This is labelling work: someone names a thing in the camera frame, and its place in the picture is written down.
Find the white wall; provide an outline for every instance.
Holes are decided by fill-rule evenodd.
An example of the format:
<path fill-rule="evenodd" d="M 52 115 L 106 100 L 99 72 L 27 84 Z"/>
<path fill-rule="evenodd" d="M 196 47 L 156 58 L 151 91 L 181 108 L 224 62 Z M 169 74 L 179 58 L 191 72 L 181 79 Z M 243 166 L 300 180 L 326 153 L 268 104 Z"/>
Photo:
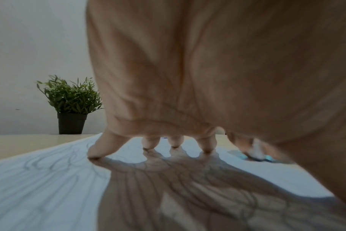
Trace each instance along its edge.
<path fill-rule="evenodd" d="M 35 81 L 92 77 L 85 35 L 86 0 L 0 0 L 0 135 L 57 134 L 57 115 Z M 103 110 L 83 133 L 105 128 Z"/>

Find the table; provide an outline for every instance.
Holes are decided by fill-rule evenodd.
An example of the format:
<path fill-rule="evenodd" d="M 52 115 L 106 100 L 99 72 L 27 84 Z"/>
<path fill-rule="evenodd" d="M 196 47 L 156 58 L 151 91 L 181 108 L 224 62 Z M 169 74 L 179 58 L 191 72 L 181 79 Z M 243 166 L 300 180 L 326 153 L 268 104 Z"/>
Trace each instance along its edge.
<path fill-rule="evenodd" d="M 224 135 L 210 156 L 134 138 L 91 163 L 97 138 L 0 136 L 0 230 L 346 230 L 346 205 L 308 173 L 236 158 Z"/>

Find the black pot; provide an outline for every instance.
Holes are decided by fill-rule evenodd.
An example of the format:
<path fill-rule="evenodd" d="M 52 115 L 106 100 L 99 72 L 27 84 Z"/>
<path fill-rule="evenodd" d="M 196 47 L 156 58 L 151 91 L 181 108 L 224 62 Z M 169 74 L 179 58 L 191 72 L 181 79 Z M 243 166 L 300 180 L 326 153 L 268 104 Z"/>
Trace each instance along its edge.
<path fill-rule="evenodd" d="M 82 134 L 87 115 L 58 113 L 59 134 Z"/>

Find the green plant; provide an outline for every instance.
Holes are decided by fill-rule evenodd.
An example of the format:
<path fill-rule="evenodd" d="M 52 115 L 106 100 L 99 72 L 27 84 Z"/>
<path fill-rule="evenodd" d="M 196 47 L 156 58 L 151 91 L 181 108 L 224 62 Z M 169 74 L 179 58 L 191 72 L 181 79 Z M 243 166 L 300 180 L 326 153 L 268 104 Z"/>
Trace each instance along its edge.
<path fill-rule="evenodd" d="M 49 104 L 58 113 L 75 113 L 87 115 L 101 109 L 102 102 L 92 78 L 86 78 L 84 82 L 69 85 L 67 81 L 58 76 L 49 75 L 50 80 L 42 83 L 37 81 L 37 88 L 47 97 Z"/>

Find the potted plant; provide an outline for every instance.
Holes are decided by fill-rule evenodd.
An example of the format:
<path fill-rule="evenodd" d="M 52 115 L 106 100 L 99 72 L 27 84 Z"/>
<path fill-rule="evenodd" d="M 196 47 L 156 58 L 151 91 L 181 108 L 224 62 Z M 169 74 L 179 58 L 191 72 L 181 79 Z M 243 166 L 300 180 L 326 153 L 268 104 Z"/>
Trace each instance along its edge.
<path fill-rule="evenodd" d="M 55 108 L 59 120 L 59 134 L 81 134 L 87 115 L 101 109 L 101 97 L 95 90 L 92 78 L 84 82 L 71 82 L 58 76 L 50 75 L 50 80 L 37 81 L 37 88 L 47 97 L 49 104 Z"/>

